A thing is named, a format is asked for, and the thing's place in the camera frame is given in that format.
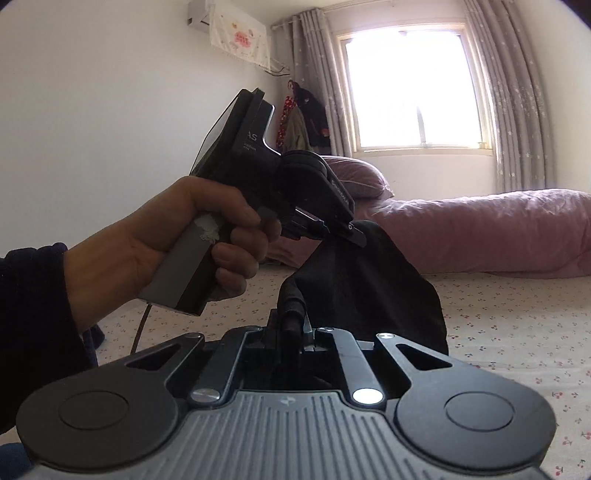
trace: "pink pillow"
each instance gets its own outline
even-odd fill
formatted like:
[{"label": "pink pillow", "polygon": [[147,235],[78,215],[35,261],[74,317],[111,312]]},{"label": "pink pillow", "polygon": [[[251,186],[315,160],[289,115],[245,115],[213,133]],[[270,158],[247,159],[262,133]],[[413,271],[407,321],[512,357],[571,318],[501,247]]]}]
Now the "pink pillow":
[{"label": "pink pillow", "polygon": [[354,200],[387,200],[394,196],[382,172],[366,161],[347,157],[323,156],[322,158],[332,168]]}]

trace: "gray curtain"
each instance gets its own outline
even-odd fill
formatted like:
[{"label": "gray curtain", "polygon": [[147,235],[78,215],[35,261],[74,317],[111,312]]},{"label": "gray curtain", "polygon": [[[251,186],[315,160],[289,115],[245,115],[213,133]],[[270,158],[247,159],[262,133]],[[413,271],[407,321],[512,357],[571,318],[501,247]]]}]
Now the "gray curtain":
[{"label": "gray curtain", "polygon": [[352,142],[343,82],[339,80],[335,46],[324,12],[318,8],[302,12],[282,25],[289,46],[291,77],[324,105],[333,155],[350,157]]},{"label": "gray curtain", "polygon": [[500,193],[554,186],[550,126],[534,55],[512,0],[464,0],[488,75]]}]

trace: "gray ribbed plate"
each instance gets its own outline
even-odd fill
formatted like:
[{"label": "gray ribbed plate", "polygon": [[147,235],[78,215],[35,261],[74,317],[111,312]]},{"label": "gray ribbed plate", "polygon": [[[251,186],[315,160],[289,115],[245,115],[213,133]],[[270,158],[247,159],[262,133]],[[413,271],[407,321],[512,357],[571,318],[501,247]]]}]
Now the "gray ribbed plate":
[{"label": "gray ribbed plate", "polygon": [[[194,411],[156,454],[121,470],[65,473],[39,466],[27,480],[444,480],[409,452],[384,416],[345,405],[338,393],[240,391],[217,410]],[[528,468],[502,480],[546,479]]]}]

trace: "window pane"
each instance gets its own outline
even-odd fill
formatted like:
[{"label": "window pane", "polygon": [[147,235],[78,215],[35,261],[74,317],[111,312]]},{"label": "window pane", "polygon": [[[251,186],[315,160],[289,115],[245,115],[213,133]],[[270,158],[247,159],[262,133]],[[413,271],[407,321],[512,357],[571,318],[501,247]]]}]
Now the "window pane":
[{"label": "window pane", "polygon": [[347,43],[349,76],[361,147],[407,147],[421,143],[417,107],[409,96],[403,37],[376,30]]},{"label": "window pane", "polygon": [[478,147],[482,140],[472,76],[456,32],[382,28],[346,44],[361,147],[426,142]]},{"label": "window pane", "polygon": [[415,31],[407,35],[414,96],[426,140],[435,145],[478,146],[482,141],[476,96],[459,35]]}]

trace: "human hand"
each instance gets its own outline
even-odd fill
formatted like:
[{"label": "human hand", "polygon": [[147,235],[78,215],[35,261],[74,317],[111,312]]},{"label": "human hand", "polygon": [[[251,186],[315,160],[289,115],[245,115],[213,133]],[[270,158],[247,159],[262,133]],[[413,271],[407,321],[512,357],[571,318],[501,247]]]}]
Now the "human hand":
[{"label": "human hand", "polygon": [[128,217],[101,230],[64,255],[68,300],[84,331],[137,297],[185,227],[200,212],[217,212],[236,225],[230,244],[212,249],[218,265],[215,300],[237,296],[258,270],[279,221],[261,221],[236,188],[183,177]]}]

